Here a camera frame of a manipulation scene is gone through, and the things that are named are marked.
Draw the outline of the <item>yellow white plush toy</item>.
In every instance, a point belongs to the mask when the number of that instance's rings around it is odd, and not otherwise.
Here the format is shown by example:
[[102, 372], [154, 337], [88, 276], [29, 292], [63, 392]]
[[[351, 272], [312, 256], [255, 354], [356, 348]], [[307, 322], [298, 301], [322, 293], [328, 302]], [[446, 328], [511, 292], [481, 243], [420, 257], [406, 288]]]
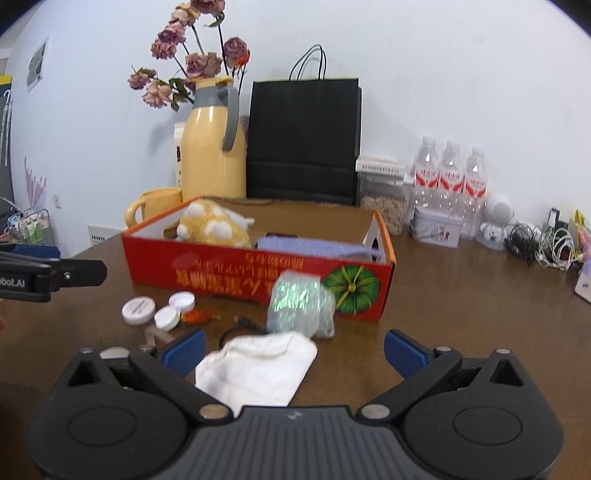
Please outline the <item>yellow white plush toy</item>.
[[243, 217], [214, 201], [199, 199], [192, 201], [182, 213], [176, 240], [249, 249], [252, 247], [249, 227], [253, 224], [253, 218]]

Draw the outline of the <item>beige clear plastic piece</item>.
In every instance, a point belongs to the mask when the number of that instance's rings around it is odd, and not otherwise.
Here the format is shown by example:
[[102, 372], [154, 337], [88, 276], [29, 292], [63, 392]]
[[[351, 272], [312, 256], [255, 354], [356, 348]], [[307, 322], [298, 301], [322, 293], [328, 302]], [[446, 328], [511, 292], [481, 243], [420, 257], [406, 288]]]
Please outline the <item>beige clear plastic piece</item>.
[[159, 348], [163, 348], [175, 340], [175, 336], [169, 332], [158, 329], [154, 324], [149, 325], [144, 331], [144, 343], [139, 347], [143, 352], [153, 354]]

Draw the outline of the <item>clear food container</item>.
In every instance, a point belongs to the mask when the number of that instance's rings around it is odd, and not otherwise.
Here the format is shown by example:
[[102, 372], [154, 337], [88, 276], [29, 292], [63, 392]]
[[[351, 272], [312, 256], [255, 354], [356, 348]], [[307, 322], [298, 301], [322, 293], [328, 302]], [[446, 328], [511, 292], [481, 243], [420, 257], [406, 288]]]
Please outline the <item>clear food container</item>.
[[413, 178], [407, 168], [394, 160], [360, 157], [356, 160], [358, 205], [377, 210], [389, 233], [399, 236], [405, 231]]

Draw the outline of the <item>water bottle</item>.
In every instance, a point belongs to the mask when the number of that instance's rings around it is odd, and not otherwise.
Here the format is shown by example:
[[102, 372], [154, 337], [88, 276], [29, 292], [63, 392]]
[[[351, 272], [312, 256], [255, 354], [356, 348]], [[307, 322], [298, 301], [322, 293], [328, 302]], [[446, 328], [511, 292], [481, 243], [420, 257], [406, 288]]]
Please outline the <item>water bottle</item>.
[[439, 182], [439, 156], [436, 151], [436, 140], [424, 136], [423, 143], [415, 157], [412, 174], [414, 186], [406, 216], [406, 223], [411, 224], [418, 207], [431, 208], [433, 197]]
[[439, 209], [454, 216], [462, 215], [464, 168], [460, 162], [460, 146], [448, 141], [439, 163]]
[[464, 182], [464, 224], [461, 235], [465, 239], [473, 239], [478, 228], [477, 223], [487, 191], [488, 174], [484, 160], [484, 152], [473, 148], [466, 162]]

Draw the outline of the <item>white tin box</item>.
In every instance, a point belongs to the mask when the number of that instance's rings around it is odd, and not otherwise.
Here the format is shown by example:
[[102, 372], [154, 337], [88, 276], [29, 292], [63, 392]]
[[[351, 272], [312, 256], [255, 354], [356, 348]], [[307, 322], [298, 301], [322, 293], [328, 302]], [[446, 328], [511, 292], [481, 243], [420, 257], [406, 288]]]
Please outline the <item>white tin box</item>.
[[463, 225], [461, 216], [417, 206], [410, 227], [413, 239], [420, 243], [456, 249]]

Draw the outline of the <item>white round lid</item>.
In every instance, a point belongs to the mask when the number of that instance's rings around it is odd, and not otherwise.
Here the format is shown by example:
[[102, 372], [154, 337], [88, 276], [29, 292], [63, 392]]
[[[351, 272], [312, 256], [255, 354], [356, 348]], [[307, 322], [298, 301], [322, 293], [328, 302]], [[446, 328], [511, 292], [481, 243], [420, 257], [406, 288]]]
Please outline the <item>white round lid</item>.
[[154, 314], [153, 321], [158, 330], [170, 332], [180, 321], [180, 311], [172, 306], [164, 306]]
[[173, 293], [168, 299], [168, 305], [176, 309], [179, 313], [187, 313], [195, 308], [195, 295], [189, 291], [179, 291]]

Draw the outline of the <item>green iridescent plastic bag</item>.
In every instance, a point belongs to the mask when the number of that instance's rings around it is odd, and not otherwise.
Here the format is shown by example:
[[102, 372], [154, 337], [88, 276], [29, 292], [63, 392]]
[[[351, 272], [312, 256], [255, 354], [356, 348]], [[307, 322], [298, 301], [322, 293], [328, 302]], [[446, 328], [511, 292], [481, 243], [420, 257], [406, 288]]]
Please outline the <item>green iridescent plastic bag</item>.
[[297, 332], [308, 338], [335, 335], [335, 296], [320, 276], [283, 271], [273, 284], [266, 331]]

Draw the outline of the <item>red cardboard box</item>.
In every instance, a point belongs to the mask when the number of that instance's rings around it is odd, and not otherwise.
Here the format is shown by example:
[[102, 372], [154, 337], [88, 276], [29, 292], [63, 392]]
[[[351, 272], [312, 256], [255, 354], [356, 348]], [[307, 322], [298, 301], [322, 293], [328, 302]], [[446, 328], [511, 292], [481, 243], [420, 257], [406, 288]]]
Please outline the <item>red cardboard box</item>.
[[[335, 312], [368, 322], [381, 318], [397, 259], [382, 215], [355, 206], [283, 200], [221, 199], [219, 205], [252, 218], [252, 248], [168, 239], [164, 232], [183, 215], [178, 205], [122, 235], [134, 282], [168, 290], [270, 302], [273, 284], [290, 270], [321, 278], [335, 295]], [[362, 254], [273, 252], [263, 238], [312, 239], [362, 247]]]

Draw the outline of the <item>wall socket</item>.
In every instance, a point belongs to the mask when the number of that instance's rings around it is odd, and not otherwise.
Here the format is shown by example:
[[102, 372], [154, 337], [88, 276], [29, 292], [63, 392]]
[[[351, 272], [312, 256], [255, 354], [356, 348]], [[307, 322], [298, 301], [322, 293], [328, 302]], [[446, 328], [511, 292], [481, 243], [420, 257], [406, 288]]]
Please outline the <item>wall socket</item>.
[[96, 246], [123, 232], [121, 228], [100, 225], [89, 225], [87, 230], [91, 246]]

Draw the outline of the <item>orange small toy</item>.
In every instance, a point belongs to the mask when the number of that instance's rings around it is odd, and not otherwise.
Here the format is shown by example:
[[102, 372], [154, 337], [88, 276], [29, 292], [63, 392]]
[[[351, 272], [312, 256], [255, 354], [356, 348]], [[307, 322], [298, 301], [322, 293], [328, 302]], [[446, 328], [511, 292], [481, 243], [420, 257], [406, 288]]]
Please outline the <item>orange small toy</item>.
[[183, 323], [191, 325], [204, 325], [221, 320], [219, 315], [214, 315], [200, 309], [184, 312], [181, 314], [180, 318]]

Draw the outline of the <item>white box behind jug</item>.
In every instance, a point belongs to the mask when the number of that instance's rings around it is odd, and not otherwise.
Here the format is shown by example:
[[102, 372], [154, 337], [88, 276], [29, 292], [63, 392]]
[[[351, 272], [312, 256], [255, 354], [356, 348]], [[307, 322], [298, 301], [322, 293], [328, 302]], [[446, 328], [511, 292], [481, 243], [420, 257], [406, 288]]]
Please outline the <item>white box behind jug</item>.
[[176, 186], [181, 187], [181, 140], [184, 132], [185, 123], [177, 122], [173, 129], [173, 146], [174, 146], [174, 173]]

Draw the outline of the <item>white cloth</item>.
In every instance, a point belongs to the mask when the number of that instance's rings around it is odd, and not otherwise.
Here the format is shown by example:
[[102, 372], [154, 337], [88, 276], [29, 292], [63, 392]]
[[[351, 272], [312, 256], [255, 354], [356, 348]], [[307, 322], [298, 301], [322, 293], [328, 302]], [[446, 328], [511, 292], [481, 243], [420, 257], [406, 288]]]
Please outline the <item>white cloth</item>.
[[231, 409], [286, 407], [318, 354], [297, 332], [239, 336], [195, 367], [195, 387]]

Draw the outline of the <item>white round lid back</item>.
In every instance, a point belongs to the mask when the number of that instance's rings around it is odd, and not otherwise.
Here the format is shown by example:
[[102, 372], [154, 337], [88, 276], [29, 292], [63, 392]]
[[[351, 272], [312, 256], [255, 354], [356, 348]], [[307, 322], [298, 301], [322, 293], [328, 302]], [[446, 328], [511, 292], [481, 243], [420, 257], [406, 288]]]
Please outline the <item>white round lid back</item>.
[[179, 313], [187, 313], [195, 308], [195, 295], [189, 291], [179, 291], [173, 293], [168, 299], [168, 305], [176, 309]]

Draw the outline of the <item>water bottle middle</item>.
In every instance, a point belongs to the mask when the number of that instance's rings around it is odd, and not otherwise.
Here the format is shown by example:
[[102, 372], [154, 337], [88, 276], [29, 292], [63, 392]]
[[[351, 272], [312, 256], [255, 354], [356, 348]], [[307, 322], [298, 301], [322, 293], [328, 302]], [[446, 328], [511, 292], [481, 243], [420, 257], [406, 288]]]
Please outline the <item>water bottle middle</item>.
[[460, 146], [448, 141], [439, 163], [439, 209], [454, 216], [462, 215], [464, 168], [460, 162]]

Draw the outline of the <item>water bottle right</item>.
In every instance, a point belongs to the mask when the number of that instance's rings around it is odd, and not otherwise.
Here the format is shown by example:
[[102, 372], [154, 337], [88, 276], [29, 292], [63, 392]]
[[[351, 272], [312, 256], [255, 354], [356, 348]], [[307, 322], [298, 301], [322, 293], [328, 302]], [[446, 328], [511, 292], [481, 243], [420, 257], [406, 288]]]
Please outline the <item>water bottle right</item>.
[[465, 239], [473, 239], [478, 228], [477, 223], [487, 191], [488, 174], [484, 160], [484, 152], [473, 148], [466, 162], [464, 182], [464, 224], [461, 235]]

